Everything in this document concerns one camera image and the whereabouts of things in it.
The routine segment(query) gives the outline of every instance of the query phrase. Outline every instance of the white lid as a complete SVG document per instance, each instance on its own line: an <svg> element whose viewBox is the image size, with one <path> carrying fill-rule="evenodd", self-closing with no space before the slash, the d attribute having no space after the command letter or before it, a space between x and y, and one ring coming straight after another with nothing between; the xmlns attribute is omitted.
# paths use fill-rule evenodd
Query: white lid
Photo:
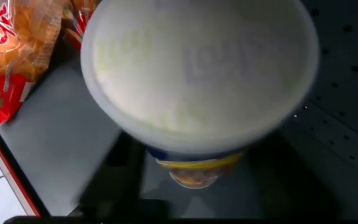
<svg viewBox="0 0 358 224"><path fill-rule="evenodd" d="M296 0L111 0L88 24L81 64L93 98L134 137L220 152L301 101L318 40Z"/></svg>

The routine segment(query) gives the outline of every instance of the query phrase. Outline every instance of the perforated metal panel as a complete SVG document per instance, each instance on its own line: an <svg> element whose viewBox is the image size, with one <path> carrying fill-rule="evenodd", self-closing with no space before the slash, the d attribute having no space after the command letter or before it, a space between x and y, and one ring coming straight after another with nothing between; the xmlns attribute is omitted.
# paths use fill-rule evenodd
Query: perforated metal panel
<svg viewBox="0 0 358 224"><path fill-rule="evenodd" d="M292 121L358 170L358 0L303 3L318 30L321 65Z"/></svg>

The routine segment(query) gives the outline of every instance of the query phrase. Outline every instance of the orange snack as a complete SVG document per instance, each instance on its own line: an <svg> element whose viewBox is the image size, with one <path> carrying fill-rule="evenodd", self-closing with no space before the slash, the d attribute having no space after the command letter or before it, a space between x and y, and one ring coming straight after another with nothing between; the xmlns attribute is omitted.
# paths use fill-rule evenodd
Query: orange snack
<svg viewBox="0 0 358 224"><path fill-rule="evenodd" d="M81 49L82 36L100 0L65 0L62 27L67 39L78 49Z"/></svg>
<svg viewBox="0 0 358 224"><path fill-rule="evenodd" d="M0 0L0 124L48 68L62 12L61 0Z"/></svg>

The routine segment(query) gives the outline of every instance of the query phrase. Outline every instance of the green print on lid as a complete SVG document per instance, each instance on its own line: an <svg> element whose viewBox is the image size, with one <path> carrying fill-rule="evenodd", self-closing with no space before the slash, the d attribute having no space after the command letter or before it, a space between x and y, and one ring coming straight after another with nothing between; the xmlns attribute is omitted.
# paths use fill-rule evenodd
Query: green print on lid
<svg viewBox="0 0 358 224"><path fill-rule="evenodd" d="M169 129L168 114L165 113L159 117L159 124L161 128Z"/></svg>
<svg viewBox="0 0 358 224"><path fill-rule="evenodd" d="M284 84L286 93L292 95L296 87L293 76L291 76L289 72L285 72L283 70L280 71L280 76Z"/></svg>
<svg viewBox="0 0 358 224"><path fill-rule="evenodd" d="M177 129L179 131L186 131L189 122L198 122L202 128L208 125L208 119L196 106L186 104L179 108L176 112Z"/></svg>
<svg viewBox="0 0 358 224"><path fill-rule="evenodd" d="M158 128L158 125L153 121L143 121L149 128Z"/></svg>
<svg viewBox="0 0 358 224"><path fill-rule="evenodd" d="M99 72L111 70L124 63L140 65L147 61L152 51L152 29L135 29L118 39L99 40L96 68Z"/></svg>

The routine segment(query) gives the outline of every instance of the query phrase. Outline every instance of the snack bag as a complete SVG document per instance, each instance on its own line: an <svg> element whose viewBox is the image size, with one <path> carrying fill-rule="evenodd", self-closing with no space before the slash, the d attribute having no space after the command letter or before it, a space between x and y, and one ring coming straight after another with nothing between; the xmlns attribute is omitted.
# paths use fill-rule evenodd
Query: snack bag
<svg viewBox="0 0 358 224"><path fill-rule="evenodd" d="M0 124L48 68L62 12L61 0L0 0Z"/></svg>
<svg viewBox="0 0 358 224"><path fill-rule="evenodd" d="M62 26L67 39L78 50L81 49L86 25L99 3L100 0L66 0Z"/></svg>
<svg viewBox="0 0 358 224"><path fill-rule="evenodd" d="M220 175L230 172L242 155L242 152L238 152L220 159L193 162L156 161L169 169L171 177L178 184L188 189L202 189L210 186Z"/></svg>

